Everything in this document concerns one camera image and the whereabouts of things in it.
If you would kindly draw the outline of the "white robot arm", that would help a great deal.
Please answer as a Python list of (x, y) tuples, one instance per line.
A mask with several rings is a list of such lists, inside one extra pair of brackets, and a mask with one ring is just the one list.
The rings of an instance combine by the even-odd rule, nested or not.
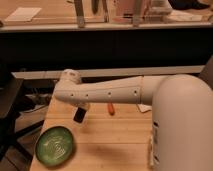
[(188, 75), (137, 76), (83, 83), (62, 72), (54, 96), (65, 103), (129, 103), (152, 107), (154, 171), (213, 171), (213, 89)]

